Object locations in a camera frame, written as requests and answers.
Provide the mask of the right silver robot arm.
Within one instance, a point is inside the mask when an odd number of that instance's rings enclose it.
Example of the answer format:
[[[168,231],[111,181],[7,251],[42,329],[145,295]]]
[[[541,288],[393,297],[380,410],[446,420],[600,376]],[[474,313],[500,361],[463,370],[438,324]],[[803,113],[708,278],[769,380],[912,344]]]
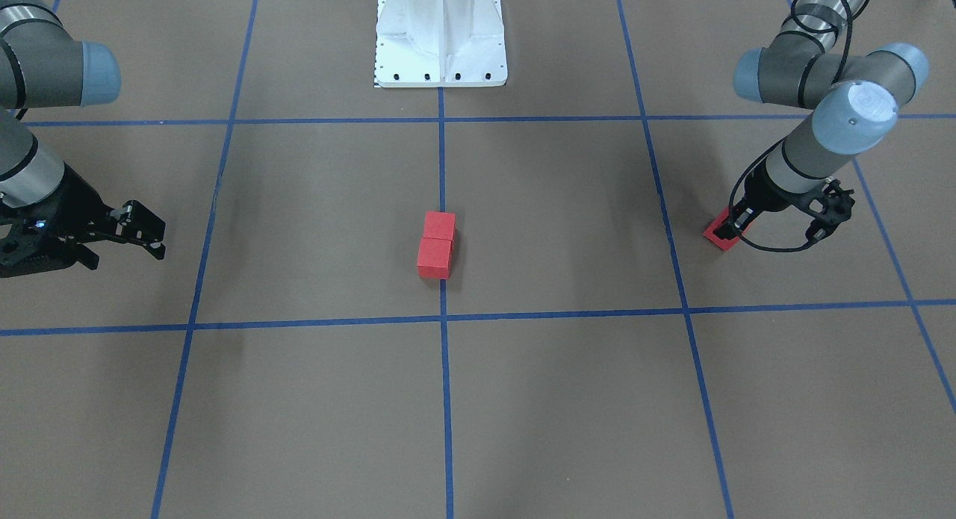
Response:
[[[114,208],[26,127],[30,108],[85,107],[117,99],[111,50],[75,40],[43,0],[1,0],[3,278],[99,266],[96,241],[132,244],[164,259],[165,222],[143,203]]]

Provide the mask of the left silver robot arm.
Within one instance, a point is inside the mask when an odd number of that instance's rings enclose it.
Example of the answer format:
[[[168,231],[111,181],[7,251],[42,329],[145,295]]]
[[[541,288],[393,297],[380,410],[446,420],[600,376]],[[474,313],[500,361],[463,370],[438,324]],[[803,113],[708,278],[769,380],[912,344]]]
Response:
[[[746,241],[758,216],[789,207],[810,218],[802,249],[850,219],[853,193],[834,174],[884,139],[930,69],[925,53],[908,43],[851,55],[851,32],[869,1],[792,0],[771,45],[741,56],[733,76],[738,97],[809,114],[745,169],[727,209],[704,230],[714,246]]]

